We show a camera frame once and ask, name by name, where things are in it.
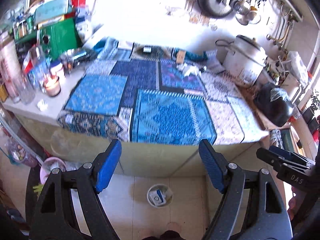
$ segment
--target white bucket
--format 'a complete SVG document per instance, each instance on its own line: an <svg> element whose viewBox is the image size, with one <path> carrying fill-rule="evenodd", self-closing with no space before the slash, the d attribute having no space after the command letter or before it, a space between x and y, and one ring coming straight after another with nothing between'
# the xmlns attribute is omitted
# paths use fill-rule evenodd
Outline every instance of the white bucket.
<svg viewBox="0 0 320 240"><path fill-rule="evenodd" d="M166 203L161 205L161 206L156 206L152 200L150 199L150 196L149 196L149 192L150 191L154 191L154 190L157 190L159 189L161 192L163 193L166 193L166 197L165 197L165 200L166 200ZM163 208L163 207L166 207L166 206L169 206L171 203L172 203L172 200L173 200L173 192L172 190L165 184L155 184L153 185L148 191L147 191L147 200L149 202L149 204L155 208Z"/></svg>

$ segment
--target blue rubber pad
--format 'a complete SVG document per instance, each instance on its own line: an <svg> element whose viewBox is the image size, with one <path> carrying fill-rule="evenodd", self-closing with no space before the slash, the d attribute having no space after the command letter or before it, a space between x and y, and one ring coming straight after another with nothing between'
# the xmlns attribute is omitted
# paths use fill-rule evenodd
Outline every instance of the blue rubber pad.
<svg viewBox="0 0 320 240"><path fill-rule="evenodd" d="M103 164L98 163L98 165L101 165L101 168L97 174L97 193L100 193L103 189L108 187L113 172L115 171L117 163L120 160L121 151L121 142L119 140L114 139L112 140L108 149L103 153L103 155L107 154L108 156L104 158L105 161Z"/></svg>
<svg viewBox="0 0 320 240"><path fill-rule="evenodd" d="M269 147L269 151L273 152L276 155L279 155L279 156L285 158L288 161L292 160L292 156L291 156L290 152L287 152L287 151L285 151L283 149L280 149L280 148L278 148L278 147L276 147L274 145L271 145Z"/></svg>
<svg viewBox="0 0 320 240"><path fill-rule="evenodd" d="M227 160L221 153L215 152L206 139L201 140L199 143L199 154L205 169L207 170L212 185L218 189L220 193L225 193L226 186L224 185L223 177L224 174L227 173Z"/></svg>

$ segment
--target person's foot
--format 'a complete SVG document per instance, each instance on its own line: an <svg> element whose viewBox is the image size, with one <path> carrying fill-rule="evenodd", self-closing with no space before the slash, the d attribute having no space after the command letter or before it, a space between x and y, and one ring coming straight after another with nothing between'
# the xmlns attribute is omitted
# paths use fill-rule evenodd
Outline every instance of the person's foot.
<svg viewBox="0 0 320 240"><path fill-rule="evenodd" d="M138 236L139 236L139 239L142 240L147 237L154 236L154 235L153 235L153 231L151 229L141 229L138 232Z"/></svg>
<svg viewBox="0 0 320 240"><path fill-rule="evenodd" d="M182 227L177 222L170 222L167 224L167 230L176 231L177 233L181 233Z"/></svg>

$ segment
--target blue gripper pad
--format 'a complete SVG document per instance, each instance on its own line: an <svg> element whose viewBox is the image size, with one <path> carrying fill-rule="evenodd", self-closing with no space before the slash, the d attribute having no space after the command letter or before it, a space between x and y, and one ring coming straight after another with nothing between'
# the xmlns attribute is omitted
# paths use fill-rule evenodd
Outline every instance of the blue gripper pad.
<svg viewBox="0 0 320 240"><path fill-rule="evenodd" d="M212 185L224 194L227 185L224 183L224 176L227 174L228 162L221 153L217 153L207 139L199 143L199 155L207 170Z"/></svg>
<svg viewBox="0 0 320 240"><path fill-rule="evenodd" d="M291 159L292 159L292 156L291 156L290 152L287 152L287 151L285 151L283 149L280 149L280 148L278 148L278 147L276 147L274 145L271 145L269 147L269 151L273 152L276 155L279 155L279 156L285 158L288 161L291 161Z"/></svg>
<svg viewBox="0 0 320 240"><path fill-rule="evenodd" d="M121 151L121 142L113 139L106 151L98 154L93 161L93 174L97 180L95 185L97 193L108 187L112 174L120 160Z"/></svg>

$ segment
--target brown tag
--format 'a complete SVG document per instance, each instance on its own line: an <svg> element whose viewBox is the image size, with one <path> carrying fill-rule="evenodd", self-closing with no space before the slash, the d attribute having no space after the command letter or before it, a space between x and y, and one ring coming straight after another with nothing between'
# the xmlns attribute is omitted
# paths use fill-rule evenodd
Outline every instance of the brown tag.
<svg viewBox="0 0 320 240"><path fill-rule="evenodd" d="M178 63L178 64L183 63L185 56L186 56L186 52L184 50L179 50L177 53L176 63Z"/></svg>

